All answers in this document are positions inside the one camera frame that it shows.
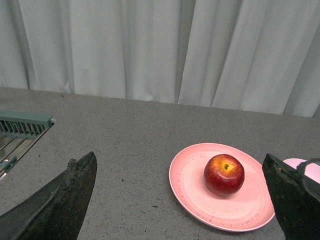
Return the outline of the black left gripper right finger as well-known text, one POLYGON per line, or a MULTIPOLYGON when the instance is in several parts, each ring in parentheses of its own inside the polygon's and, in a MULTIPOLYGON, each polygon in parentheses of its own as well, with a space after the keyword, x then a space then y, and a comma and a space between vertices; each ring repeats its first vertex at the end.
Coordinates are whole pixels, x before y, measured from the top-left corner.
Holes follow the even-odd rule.
POLYGON ((299 163, 296 168, 268 153, 262 171, 276 219, 287 240, 320 238, 320 184, 306 175, 319 158, 299 163))

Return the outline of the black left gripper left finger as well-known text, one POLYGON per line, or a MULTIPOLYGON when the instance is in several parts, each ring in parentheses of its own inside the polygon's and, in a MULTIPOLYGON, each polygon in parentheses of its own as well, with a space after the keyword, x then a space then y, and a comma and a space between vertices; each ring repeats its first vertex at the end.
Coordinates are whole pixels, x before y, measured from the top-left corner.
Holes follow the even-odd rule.
POLYGON ((75 240, 93 193, 97 159, 89 152, 0 217, 2 240, 75 240))

